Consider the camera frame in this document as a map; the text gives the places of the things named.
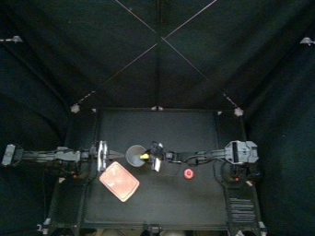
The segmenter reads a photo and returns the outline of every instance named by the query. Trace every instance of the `red object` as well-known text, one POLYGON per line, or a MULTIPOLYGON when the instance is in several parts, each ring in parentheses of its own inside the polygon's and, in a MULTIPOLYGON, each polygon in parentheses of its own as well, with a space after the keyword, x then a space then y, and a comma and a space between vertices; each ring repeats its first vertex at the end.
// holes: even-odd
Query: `red object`
POLYGON ((183 173, 183 176, 187 180, 191 180, 194 178, 194 171, 193 169, 186 169, 185 170, 185 173, 183 173))

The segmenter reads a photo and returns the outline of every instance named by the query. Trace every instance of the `wire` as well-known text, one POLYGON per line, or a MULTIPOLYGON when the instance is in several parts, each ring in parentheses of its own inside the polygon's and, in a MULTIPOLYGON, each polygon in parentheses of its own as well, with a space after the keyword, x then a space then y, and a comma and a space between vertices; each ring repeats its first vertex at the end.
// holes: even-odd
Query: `wire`
POLYGON ((187 163, 189 166, 194 167, 194 166, 198 166, 198 165, 207 164, 207 163, 213 162, 217 159, 218 158, 207 157, 205 155, 194 155, 190 158, 187 158, 183 162, 187 163))

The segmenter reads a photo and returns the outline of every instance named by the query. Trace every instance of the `yellow object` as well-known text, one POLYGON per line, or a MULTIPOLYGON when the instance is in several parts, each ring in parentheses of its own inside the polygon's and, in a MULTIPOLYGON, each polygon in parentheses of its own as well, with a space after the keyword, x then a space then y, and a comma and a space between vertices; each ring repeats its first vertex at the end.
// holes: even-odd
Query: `yellow object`
POLYGON ((140 159, 148 159, 150 158, 150 154, 144 153, 142 156, 140 156, 140 159))

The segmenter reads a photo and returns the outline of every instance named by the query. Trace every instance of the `black fabric enclosure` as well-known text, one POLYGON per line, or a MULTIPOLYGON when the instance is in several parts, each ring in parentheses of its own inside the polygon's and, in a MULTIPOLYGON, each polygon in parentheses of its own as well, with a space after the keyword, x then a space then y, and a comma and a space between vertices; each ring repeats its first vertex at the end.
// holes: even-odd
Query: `black fabric enclosure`
MULTIPOLYGON (((75 127, 88 134, 92 109, 242 109, 269 232, 314 235, 315 45, 305 37, 315 40, 314 0, 0 1, 0 157, 7 144, 88 148, 76 147, 90 136, 75 127)), ((34 233, 54 189, 42 168, 0 169, 0 234, 34 233)))

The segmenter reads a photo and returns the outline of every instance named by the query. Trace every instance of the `pink card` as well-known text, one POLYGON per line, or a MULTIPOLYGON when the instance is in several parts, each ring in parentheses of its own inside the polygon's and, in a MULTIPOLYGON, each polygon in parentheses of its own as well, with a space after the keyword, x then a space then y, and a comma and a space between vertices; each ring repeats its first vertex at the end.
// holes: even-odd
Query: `pink card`
POLYGON ((126 202, 134 195, 140 184, 116 161, 107 167, 100 176, 100 181, 122 202, 126 202))

